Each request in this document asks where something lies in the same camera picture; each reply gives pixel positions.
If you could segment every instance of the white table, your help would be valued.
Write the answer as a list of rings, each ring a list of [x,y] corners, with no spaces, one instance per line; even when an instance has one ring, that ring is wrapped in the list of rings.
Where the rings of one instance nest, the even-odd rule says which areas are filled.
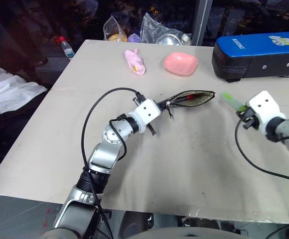
[[[147,72],[135,75],[123,52],[138,48]],[[268,90],[289,117],[289,78],[267,77],[226,83],[211,65],[212,47],[163,46],[87,40],[39,106],[0,166],[0,195],[63,203],[82,172],[81,129],[90,106],[105,91],[131,87],[156,101],[195,89],[216,98],[193,109],[173,109],[132,135],[128,154],[117,163],[105,189],[104,208],[202,218],[289,223],[289,181],[248,164],[234,142],[238,121],[219,95],[245,102]],[[198,60],[196,71],[180,77],[163,68],[171,52]],[[108,120],[132,111],[133,94],[115,92],[92,114],[86,151],[100,142]],[[260,167],[289,175],[289,152],[259,132],[241,128],[241,146]]]

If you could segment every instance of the pink wrapped item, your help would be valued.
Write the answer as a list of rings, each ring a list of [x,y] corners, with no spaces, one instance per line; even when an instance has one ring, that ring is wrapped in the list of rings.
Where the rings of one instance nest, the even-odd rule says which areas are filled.
[[[128,67],[137,75],[141,76],[145,73],[145,65],[139,54],[139,50],[133,51],[125,50],[125,58],[127,60]]]

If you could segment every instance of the black case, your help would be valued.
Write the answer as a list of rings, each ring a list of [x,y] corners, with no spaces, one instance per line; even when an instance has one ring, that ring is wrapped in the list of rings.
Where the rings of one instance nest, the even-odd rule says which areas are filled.
[[[214,46],[212,65],[215,74],[227,82],[289,77],[289,32],[220,37]]]

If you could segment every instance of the white cloth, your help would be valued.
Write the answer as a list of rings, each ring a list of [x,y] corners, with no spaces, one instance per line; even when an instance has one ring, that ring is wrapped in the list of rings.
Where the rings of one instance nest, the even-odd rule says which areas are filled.
[[[15,111],[47,89],[0,68],[0,114]]]

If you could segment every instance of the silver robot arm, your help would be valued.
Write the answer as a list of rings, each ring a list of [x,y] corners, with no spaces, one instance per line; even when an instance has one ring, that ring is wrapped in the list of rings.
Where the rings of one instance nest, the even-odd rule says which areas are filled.
[[[147,125],[161,114],[153,100],[145,100],[127,116],[121,115],[112,122],[112,126],[124,141],[134,133],[143,133]],[[123,142],[110,125],[105,127],[101,142],[94,148],[89,158],[89,169],[92,172],[94,188],[99,200],[109,176],[118,160]],[[45,233],[42,239],[77,239],[82,238],[90,224],[97,226],[99,212],[95,198],[88,182],[88,171],[84,170],[76,185],[73,186],[67,200],[62,206],[55,222],[54,229]]]
[[[289,119],[281,113],[279,105],[267,91],[262,91],[247,101],[248,109],[240,114],[246,122],[244,128],[253,126],[258,129],[268,140],[280,141],[289,137]],[[289,150],[289,139],[282,140]]]

